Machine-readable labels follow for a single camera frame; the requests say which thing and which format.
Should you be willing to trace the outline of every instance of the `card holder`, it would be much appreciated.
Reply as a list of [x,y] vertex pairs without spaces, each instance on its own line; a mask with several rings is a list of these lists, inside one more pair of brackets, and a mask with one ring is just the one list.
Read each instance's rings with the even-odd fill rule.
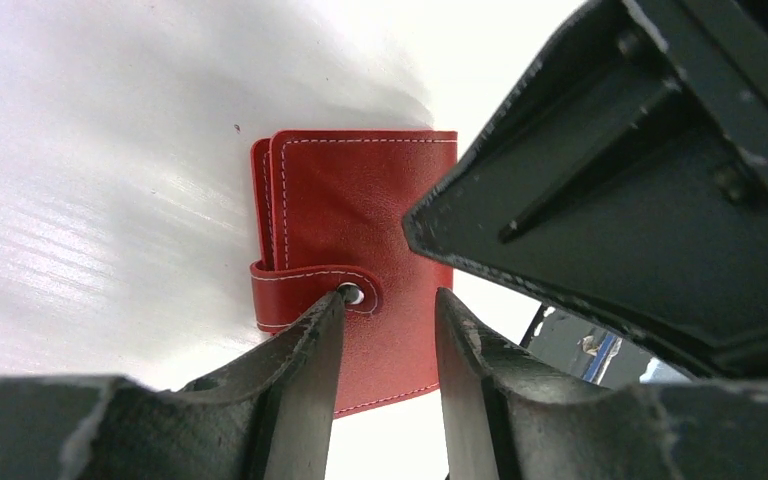
[[346,306],[335,415],[437,388],[434,296],[452,270],[408,249],[401,220],[451,168],[457,134],[287,130],[251,149],[261,259],[258,327],[277,333],[341,285]]

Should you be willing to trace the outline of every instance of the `dark metal jaw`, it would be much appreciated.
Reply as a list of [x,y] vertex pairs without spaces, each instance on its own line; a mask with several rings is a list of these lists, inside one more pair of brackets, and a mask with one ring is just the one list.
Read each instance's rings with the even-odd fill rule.
[[756,20],[733,1],[587,2],[405,216],[410,247],[696,376],[768,377]]
[[451,478],[768,479],[768,382],[611,391],[555,370],[437,295]]
[[324,478],[345,321],[332,293],[180,392],[0,378],[0,479]]

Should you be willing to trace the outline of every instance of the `wallet flap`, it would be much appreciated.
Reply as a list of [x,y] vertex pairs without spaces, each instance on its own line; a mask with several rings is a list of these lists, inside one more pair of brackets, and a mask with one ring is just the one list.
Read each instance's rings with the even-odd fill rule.
[[384,305],[383,289],[375,277],[350,265],[321,265],[292,270],[266,270],[262,262],[250,267],[257,326],[269,333],[289,327],[311,305],[340,285],[357,285],[363,300],[346,312],[370,316]]
[[402,216],[456,154],[455,132],[278,132],[270,145],[276,270],[367,267],[353,260],[386,263],[382,253],[409,254]]

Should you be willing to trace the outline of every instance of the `white surface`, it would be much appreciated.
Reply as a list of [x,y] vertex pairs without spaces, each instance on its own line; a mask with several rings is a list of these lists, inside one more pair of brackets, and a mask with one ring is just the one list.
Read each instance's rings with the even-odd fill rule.
[[[0,0],[0,374],[177,388],[250,349],[251,143],[430,126],[462,152],[578,3]],[[536,308],[456,291],[512,337]],[[432,394],[335,422],[328,477],[445,462]]]

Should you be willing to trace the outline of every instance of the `white stitching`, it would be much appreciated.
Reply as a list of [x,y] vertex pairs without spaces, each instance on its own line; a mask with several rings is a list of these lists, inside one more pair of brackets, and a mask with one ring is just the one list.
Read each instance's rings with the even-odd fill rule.
[[376,143],[376,142],[394,142],[394,143],[457,143],[457,140],[442,140],[434,138],[305,138],[301,140],[290,140],[281,145],[281,202],[282,202],[282,221],[284,224],[284,268],[290,268],[290,244],[287,241],[287,174],[285,164],[287,163],[287,145],[294,143]]
[[263,192],[264,197],[266,197],[266,224],[269,226],[269,243],[272,243],[274,241],[274,233],[272,232],[272,202],[270,201],[270,190],[269,190],[269,177],[266,176],[266,159],[269,158],[269,150],[267,149],[266,152],[263,153],[263,160],[261,161],[261,170],[263,170]]
[[[341,271],[341,270],[328,270],[328,271],[322,271],[322,272],[301,273],[301,274],[298,274],[298,275],[290,275],[288,277],[278,277],[278,278],[265,278],[265,277],[258,277],[256,275],[252,275],[252,278],[255,279],[255,280],[260,280],[262,282],[281,282],[283,280],[292,280],[294,278],[306,278],[306,277],[313,277],[315,275],[328,275],[328,274],[332,274],[332,273],[335,273],[335,274],[338,274],[338,275],[351,275],[353,277],[358,277],[361,280],[363,280],[366,283],[368,283],[370,288],[372,288],[372,297],[375,299],[375,302],[373,303],[372,308],[370,308],[369,310],[356,310],[356,309],[353,309],[353,308],[347,308],[346,310],[348,310],[350,312],[355,312],[355,313],[370,314],[370,313],[374,312],[376,308],[378,308],[378,290],[376,290],[376,288],[375,288],[375,283],[373,283],[372,280],[366,278],[365,276],[363,276],[363,275],[361,275],[359,273],[344,272],[344,271]],[[286,327],[287,325],[292,325],[292,322],[291,323],[285,323],[283,325],[272,325],[272,324],[269,324],[269,325],[266,325],[266,326],[269,326],[269,327]]]
[[366,402],[366,403],[361,403],[359,405],[355,405],[354,407],[343,408],[341,410],[337,410],[334,413],[336,414],[336,413],[350,412],[352,410],[357,410],[358,408],[369,407],[371,405],[377,405],[377,404],[379,404],[381,402],[386,402],[388,400],[395,400],[397,398],[402,398],[402,397],[406,397],[408,395],[413,395],[414,393],[424,392],[426,390],[429,390],[429,389],[434,388],[434,387],[439,386],[439,385],[440,385],[439,382],[432,383],[431,385],[428,385],[427,387],[417,388],[416,390],[411,390],[410,392],[400,393],[399,395],[393,395],[392,397],[379,398],[378,400],[375,400],[374,402]]
[[[287,241],[288,234],[287,234],[287,175],[286,175],[286,162],[287,162],[287,145],[292,145],[294,143],[375,143],[375,142],[394,142],[394,143],[457,143],[457,140],[439,140],[439,139],[409,139],[409,138],[349,138],[349,139],[322,139],[322,138],[314,138],[314,139],[302,139],[302,140],[291,140],[289,142],[284,142],[283,145],[281,145],[281,201],[283,203],[282,208],[282,220],[284,224],[284,268],[289,269],[290,268],[290,244]],[[282,277],[282,278],[260,278],[260,277],[254,277],[257,280],[263,280],[263,281],[279,281],[279,280],[289,280],[291,278],[299,278],[299,277],[308,277],[311,275],[322,275],[325,273],[342,273],[342,274],[348,274],[348,275],[355,275],[358,276],[367,282],[369,282],[369,285],[372,287],[372,290],[375,294],[375,306],[372,307],[372,310],[369,312],[358,312],[358,313],[371,313],[375,311],[375,307],[378,306],[378,292],[375,291],[375,285],[369,281],[366,277],[352,273],[352,272],[315,272],[315,273],[308,273],[304,275],[293,275],[290,277]],[[262,325],[265,327],[286,327],[290,324],[286,325],[264,325],[260,322],[258,322],[258,325]],[[366,402],[361,403],[360,405],[355,405],[354,407],[344,408],[342,410],[337,410],[334,412],[335,414],[343,413],[343,412],[349,412],[352,410],[356,410],[358,408],[368,407],[370,405],[377,405],[382,402],[386,402],[388,400],[395,400],[397,398],[406,397],[408,395],[413,395],[414,393],[424,392],[425,390],[431,389],[439,385],[439,383],[433,383],[431,385],[428,385],[427,387],[419,388],[416,390],[412,390],[410,392],[402,393],[399,395],[394,395],[392,397],[387,398],[381,398],[378,400],[375,400],[374,402]]]

